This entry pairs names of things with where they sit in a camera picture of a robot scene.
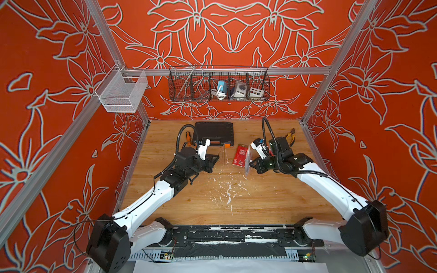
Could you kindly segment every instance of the aluminum frame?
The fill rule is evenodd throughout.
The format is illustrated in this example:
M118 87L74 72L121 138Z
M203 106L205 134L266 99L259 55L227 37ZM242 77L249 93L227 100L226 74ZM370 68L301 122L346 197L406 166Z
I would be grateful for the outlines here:
M202 69L204 72L235 72L235 71L260 71L267 70L269 75L328 75L331 72L331 67L265 67L265 68L250 68L250 67L236 67L236 68L206 68ZM192 68L177 69L178 72L190 72ZM141 72L144 71L146 76L168 76L169 69L125 69L121 72L125 78L138 78Z
M121 188L120 195L118 196L117 203L114 207L114 211L112 214L118 212L118 210L121 208L123 200L125 199L127 188L129 187L129 184L131 182L135 166L138 162L138 157L141 154L142 146L144 145L144 141L146 139L147 132L149 131L149 127L150 127L150 120L149 120L149 117L147 116L146 110L145 110L144 105L142 103L140 103L140 105L138 106L137 111L139 111L141 117L143 118L143 121L145 123L145 127L142 131L140 139L138 140L135 154L132 157L132 161L131 161L131 164L129 165L128 173L126 174L125 180L123 181L123 187Z
M85 0L85 3L87 4L88 10L93 17L94 22L96 22L97 28L99 29L100 34L105 41L106 47L108 48L114 63L119 69L125 69L126 63L121 55L120 50L118 49L114 37L112 36L111 29L106 23L106 19L103 16L100 4L97 0Z
M366 20L369 18L370 13L374 9L377 2L378 0L367 0L365 1L364 5L361 7L357 17L352 23L350 30L343 41L343 44L340 46L340 49L335 55L335 58L331 65L330 73L323 78L322 83L320 84L316 93L312 97L310 105L308 106L305 113L303 114L302 116L303 123L305 124L308 123L310 117L312 116L314 110L317 107L317 104L322 99L322 96L326 92L326 89L328 88L328 86L331 84L332 80L336 76L338 70L340 69L340 66L342 65L344 59L346 58L347 53L349 52L350 48L352 47L353 43L358 37L361 29L363 28Z
M319 167L330 175L328 168L325 165L325 162L323 161L322 155L319 152L319 149L317 148L316 143L314 142L314 139L311 136L311 132L308 129L308 126L302 122L299 122L303 131L303 134L305 135L306 141L308 143L309 148L311 149L312 154L314 155L313 160L319 165Z
M99 88L106 88L110 80L117 72L112 71L108 79L104 81ZM100 107L100 101L97 96L92 96L84 109L79 113L77 118L68 127L55 147L44 158L41 165L32 174L29 180L24 184L12 202L0 214L0 248L4 246L7 239L20 223L24 214L33 204L36 197L40 194L45 184L55 172L71 146L77 140L85 126L88 124L94 113Z

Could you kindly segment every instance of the wire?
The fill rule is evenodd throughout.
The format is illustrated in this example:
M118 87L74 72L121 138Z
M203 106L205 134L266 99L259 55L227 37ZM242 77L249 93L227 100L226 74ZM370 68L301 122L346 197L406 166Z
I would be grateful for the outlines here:
M171 167L173 167L173 165L175 164L175 162L176 162L176 155L179 153L179 142L180 142L180 136L182 135L182 133L184 132L185 128L187 128L187 127L191 127L191 128L193 128L193 130L194 130L193 134L196 135L196 140L195 140L195 144L196 144L196 153L199 151L199 145L198 145L198 142L199 142L200 140L199 140L199 136L198 136L198 134L197 134L196 128L195 128L193 125L191 125L191 124L185 124L184 126L182 126L182 127L180 128L179 133L177 134L177 138L176 138L176 149L175 149L175 152L174 152L175 156L173 157L173 160L170 162L170 164L168 164L167 167L165 167L161 172L159 172L158 174L156 174L156 175L153 177L153 191L155 191L155 179L158 178L158 177L160 177L164 172L166 172L168 169L170 169Z
M378 249L379 249L379 257L375 258L374 256L370 255L370 253L367 253L367 255L369 255L372 259L375 259L377 261L381 260L381 246L378 245Z
M74 228L73 228L73 242L74 242L74 245L76 246L77 250L79 250L79 252L80 252L82 255L84 255L84 256L86 256L86 257L89 257L89 255L86 254L86 253L84 253L84 252L82 252L82 250L80 250L79 246L77 245L77 241L76 241L76 229L77 229L77 226L78 226L79 224L82 224L82 223L88 223L88 222L109 222L109 221L114 221L114 220L121 219L121 218L123 218L123 217L125 217L125 216L126 216L126 214L123 215L123 216L121 216L121 217L113 218L113 219L109 219L109 220L84 220L84 221L80 221L80 222L74 224Z
M174 247L176 246L177 240L176 240L176 237L172 237L172 238L174 240L174 245L173 245L173 248L171 249L171 253L174 254Z
M262 120L261 120L261 125L262 125L263 133L264 133L264 134L263 134L263 137L265 137L264 122L267 124L267 128L269 129L269 131L270 131L270 135L272 136L273 141L274 141L274 143L275 143L276 150L278 150L278 146L279 146L279 145L278 145L278 143L277 143L277 141L276 141L276 138L275 138L275 136L274 136L274 133L273 133L273 130L272 130L271 126L270 126L270 123L269 123L269 121L267 120L266 117L263 117ZM317 172L317 171L312 171L312 170L298 170L298 171L292 171L292 172L285 172L284 170L281 169L281 165L279 164L279 155L276 155L276 165L277 165L278 170L279 170L281 173L284 173L284 174L291 174L291 175L294 175L294 174L305 174L305 173L307 173L307 174L314 174L314 175L319 175L319 176L323 176L323 177L328 177L328 175L327 175L326 173Z
M144 254L149 258L149 259L151 259L152 260L152 262L154 262L154 263L158 263L157 261L155 261L154 259L152 259L145 251L144 251L144 249L141 249L143 252L144 252Z
M358 204L360 204L360 206L362 207L362 208L364 208L364 206L363 206L363 204L361 204L359 201L358 201L358 199L357 198L355 198L355 197L353 197L353 195L349 192L349 191L347 191L347 189L345 188L345 187L343 187L343 185L342 184L340 184L339 182L337 182L337 181L335 181L334 179L332 179L330 176L328 177L329 179L331 179L332 181L334 181L335 183L337 183L344 191L346 191L353 199L352 200L355 200L355 201L357 201L358 202ZM370 214L367 212L367 210L365 210L364 209L364 211L366 212L366 214L367 214L367 216L370 218ZM374 232L374 234L375 234L375 238L378 236L378 234L377 234L377 230L376 230L376 227L375 227L375 224L373 223L373 221L372 221L372 219L370 219L370 223L372 224L372 227L373 227L373 232ZM367 253L367 255L369 255L372 259L375 259L375 260L380 260L381 259L381 245L378 245L378 250L379 250L379 257L378 258L375 258L374 256L372 256L372 255L370 255L369 253Z
M343 185L342 184L340 184L338 181L335 181L334 179L332 179L330 176L327 176L327 178L329 178L329 179L331 179L332 181L334 181L335 183L337 183L345 192L347 192L347 194L349 194L350 195L350 197L352 197L352 200L354 200L354 201L357 201L358 202L358 204L360 204L360 206L362 207L362 208L364 208L364 206L358 201L358 199L357 198L355 198L353 195L352 195L352 193L350 193L345 187L343 187Z

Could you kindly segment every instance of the floral pattern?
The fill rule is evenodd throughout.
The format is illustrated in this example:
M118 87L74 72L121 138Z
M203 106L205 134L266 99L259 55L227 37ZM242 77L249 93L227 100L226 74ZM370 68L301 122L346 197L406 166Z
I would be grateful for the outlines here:
M84 0L3 1L0 4L0 213L46 159L114 67ZM92 223L111 214L117 184L131 163L145 121L100 107L65 155L20 224L0 249L0 272L82 272ZM99 148L119 129L120 147Z
M434 2L378 1L308 123L329 171L386 205L388 272L437 271L435 17Z
M353 0L341 8L332 0L166 0L133 9L121 1L99 2L127 67L159 69L191 64L329 67L362 5ZM138 9L147 12L146 22ZM331 22L334 15L341 20ZM311 86L322 78L275 75L269 101L229 105L171 102L167 78L154 76L143 103L153 106L148 111L153 119L299 118L316 91Z

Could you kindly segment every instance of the wooden table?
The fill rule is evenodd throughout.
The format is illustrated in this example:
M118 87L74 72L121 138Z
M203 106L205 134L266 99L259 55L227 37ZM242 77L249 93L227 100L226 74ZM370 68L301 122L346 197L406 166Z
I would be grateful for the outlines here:
M176 137L186 121L152 121L138 158L122 208L153 187L153 176L173 159ZM294 224L306 216L322 220L341 220L340 214L310 186L272 170L257 174L232 164L237 145L249 145L262 137L261 121L232 121L235 145L231 148L209 147L209 154L219 154L213 173L202 172L178 195L157 209L144 223L164 217L174 225L218 224ZM296 129L295 153L313 158L300 124L296 120L271 120L275 136L285 136ZM271 139L266 127L267 140ZM185 141L182 134L181 144ZM257 156L252 150L253 159Z

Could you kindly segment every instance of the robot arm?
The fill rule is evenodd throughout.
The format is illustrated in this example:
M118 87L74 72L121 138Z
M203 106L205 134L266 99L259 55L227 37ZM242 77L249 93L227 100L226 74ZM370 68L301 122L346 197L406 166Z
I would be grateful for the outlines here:
M300 169L323 172L317 164L308 162ZM296 235L302 244L308 239L323 239L345 244L353 253L365 256L388 237L387 212L378 200L369 202L330 176L298 174L302 182L328 200L343 217L343 221L308 219L297 225Z
M186 126L182 127L177 140ZM183 147L175 154L172 163L155 176L160 176L160 180L152 189L112 217L104 214L95 221L87 254L105 272L117 272L132 252L153 243L165 244L171 241L173 226L163 218L139 227L157 208L188 185L188 181L192 184L200 172L212 173L219 156L206 153L209 144L210 140L204 138L198 144L198 151L192 147Z
M387 211L378 200L372 202L339 184L323 172L311 158L303 153L294 154L287 139L275 138L266 118L272 140L273 155L267 156L259 138L251 146L260 155L249 165L258 173L273 169L291 174L308 184L328 200L341 214L343 221L320 221L307 217L294 226L294 241L307 245L311 239L323 239L345 244L352 252L365 256L388 238Z

